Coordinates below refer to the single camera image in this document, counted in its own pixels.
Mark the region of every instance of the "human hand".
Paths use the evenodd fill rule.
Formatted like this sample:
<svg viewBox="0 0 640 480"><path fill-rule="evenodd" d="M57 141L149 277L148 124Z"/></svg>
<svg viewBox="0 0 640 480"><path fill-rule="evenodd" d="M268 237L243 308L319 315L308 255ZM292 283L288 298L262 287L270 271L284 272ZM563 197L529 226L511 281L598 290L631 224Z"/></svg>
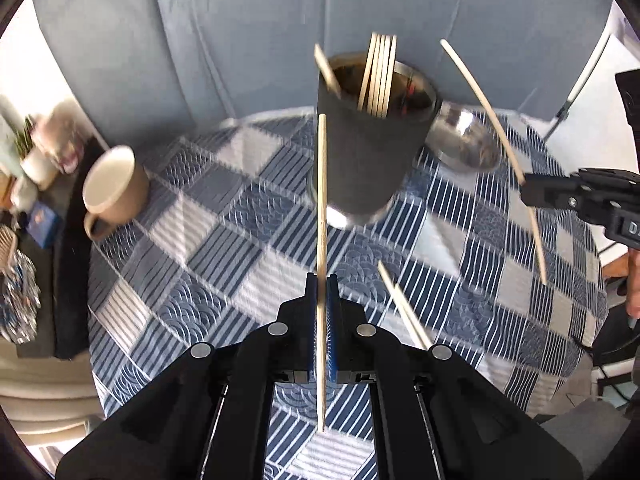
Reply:
<svg viewBox="0 0 640 480"><path fill-rule="evenodd" d="M629 276L626 279L626 313L640 319L640 251L629 249Z"/></svg>

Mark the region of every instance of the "potted plant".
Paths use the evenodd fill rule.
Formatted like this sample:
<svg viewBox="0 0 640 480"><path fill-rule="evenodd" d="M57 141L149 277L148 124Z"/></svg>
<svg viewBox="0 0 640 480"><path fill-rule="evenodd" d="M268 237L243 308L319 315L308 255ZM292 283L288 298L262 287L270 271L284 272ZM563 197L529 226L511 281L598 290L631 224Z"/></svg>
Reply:
<svg viewBox="0 0 640 480"><path fill-rule="evenodd" d="M28 176L44 191L56 178L58 170L36 146L33 145L31 132L35 122L31 116L24 120L24 127L15 133L15 149L20 157L20 165Z"/></svg>

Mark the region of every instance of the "wooden stick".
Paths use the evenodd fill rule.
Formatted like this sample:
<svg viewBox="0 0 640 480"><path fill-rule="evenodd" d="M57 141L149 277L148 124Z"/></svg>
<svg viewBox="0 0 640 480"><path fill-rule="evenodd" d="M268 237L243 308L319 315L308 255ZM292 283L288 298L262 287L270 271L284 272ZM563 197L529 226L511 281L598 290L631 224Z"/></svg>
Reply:
<svg viewBox="0 0 640 480"><path fill-rule="evenodd" d="M376 38L376 47L373 51L373 62L371 65L371 77L369 83L369 99L367 104L367 112L373 113L373 94L376 86L376 73L378 72L378 59L380 58L380 44L382 44L382 34L379 34Z"/></svg>
<svg viewBox="0 0 640 480"><path fill-rule="evenodd" d="M376 51L376 38L379 36L377 32L371 33L371 41L369 42L369 51L367 52L367 63L364 66L364 76L362 76L362 86L360 87L360 97L358 97L358 110L362 111L364 106L364 98L367 95L367 86L369 85L369 75L371 74L371 65L373 64L373 55Z"/></svg>
<svg viewBox="0 0 640 480"><path fill-rule="evenodd" d="M378 96L377 117L382 117L382 108L385 104L386 75L389 69L389 51L391 50L391 36L385 36L385 49L382 53L382 70L380 76L380 95Z"/></svg>
<svg viewBox="0 0 640 480"><path fill-rule="evenodd" d="M509 138L507 137L507 134L504 132L504 128L500 124L500 121L498 120L498 116L495 114L495 111L492 108L491 104L489 103L489 100L486 98L486 96L478 86L478 83L476 82L474 77L471 75L471 72L469 72L469 69L462 62L462 60L460 59L460 56L456 54L456 51L453 50L453 47L449 44L449 42L447 40L440 40L440 44L442 45L444 51L447 54L449 54L449 57L451 58L453 63L455 63L455 65L458 67L458 69L460 70L460 73L466 79L466 82L469 84L469 86L471 86L471 89L474 91L474 94L476 94L476 97L480 101L482 108L484 108L484 111L486 112L487 116L489 117L489 120L491 121L491 124L494 126L494 129L498 134L500 143L502 144L504 151L507 154L507 158L511 163L511 167L513 168L513 173L516 174L516 178L518 179L518 184L522 186L525 181L524 173L520 168L520 163L518 162L518 159L516 158L516 155L513 152L511 145L509 144ZM538 220L536 219L536 214L533 208L529 208L529 217L531 219L531 229L533 231L533 240L536 244L536 256L538 258L538 267L540 268L540 281L542 282L543 285L546 285L547 282L546 282L545 252L543 251L543 248L542 248L543 246L542 246L542 238L540 237L540 228L538 227Z"/></svg>
<svg viewBox="0 0 640 480"><path fill-rule="evenodd" d="M314 47L314 59L316 60L316 65L322 74L322 78L324 78L324 82L326 83L326 87L333 92L338 99L340 98L340 83L335 78L334 70L329 65L329 61L324 55L322 48L320 45L316 43Z"/></svg>
<svg viewBox="0 0 640 480"><path fill-rule="evenodd" d="M391 276L382 261L378 261L378 272L382 277L386 290L389 291L391 298L398 306L398 312L400 312L402 322L404 322L404 326L406 327L409 336L411 336L412 341L418 348L422 348L423 350L431 348L433 346L433 341L431 341L431 338L424 329L424 326L415 315L413 307L409 304L409 301L405 297L400 286L397 283L395 285L393 284Z"/></svg>
<svg viewBox="0 0 640 480"><path fill-rule="evenodd" d="M326 115L318 116L318 305L316 306L316 397L318 431L326 413Z"/></svg>
<svg viewBox="0 0 640 480"><path fill-rule="evenodd" d="M396 66L396 43L398 37L394 36L391 40L391 51L389 52L389 64L386 72L386 88L385 88L385 100L382 106L382 116L386 117L386 112L389 110L389 98L391 97L391 83L394 79L394 68Z"/></svg>
<svg viewBox="0 0 640 480"><path fill-rule="evenodd" d="M378 70L376 72L376 81L374 83L373 91L373 108L371 115L378 116L378 105L380 104L380 83L382 81L382 71L385 65L385 50L386 55L389 55L388 36L383 36L380 39L380 51L378 53Z"/></svg>

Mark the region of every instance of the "checkered tablecloth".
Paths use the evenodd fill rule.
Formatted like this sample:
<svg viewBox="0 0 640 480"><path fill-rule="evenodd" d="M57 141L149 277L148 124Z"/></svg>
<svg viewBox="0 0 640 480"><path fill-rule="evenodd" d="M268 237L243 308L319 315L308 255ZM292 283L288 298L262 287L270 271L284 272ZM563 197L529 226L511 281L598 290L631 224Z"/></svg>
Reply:
<svg viewBox="0 0 640 480"><path fill-rule="evenodd" d="M524 171L562 173L520 116L502 120ZM311 114L245 120L137 153L152 177L148 206L94 245L90 269L92 367L107 415L190 345L238 342L303 294L316 264L305 187L315 124ZM411 344L382 260L432 337L533 414L576 367L572 336L590 344L607 311L587 226L569 212L540 210L538 221L549 286L505 157L493 173L456 174L423 149L385 218L329 228L328 268L370 322ZM276 386L265 478L373 478L366 387L332 390L321 434L314 397L313 385Z"/></svg>

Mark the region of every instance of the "gray curtain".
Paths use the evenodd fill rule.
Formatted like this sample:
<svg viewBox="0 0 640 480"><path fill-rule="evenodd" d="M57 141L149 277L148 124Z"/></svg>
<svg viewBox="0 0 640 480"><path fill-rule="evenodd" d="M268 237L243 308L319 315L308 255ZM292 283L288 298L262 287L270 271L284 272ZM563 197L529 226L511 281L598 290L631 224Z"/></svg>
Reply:
<svg viewBox="0 0 640 480"><path fill-rule="evenodd" d="M313 44L330 56L398 35L398 59L475 103L447 38L497 108L550 119L612 0L33 0L72 91L112 144L316 103Z"/></svg>

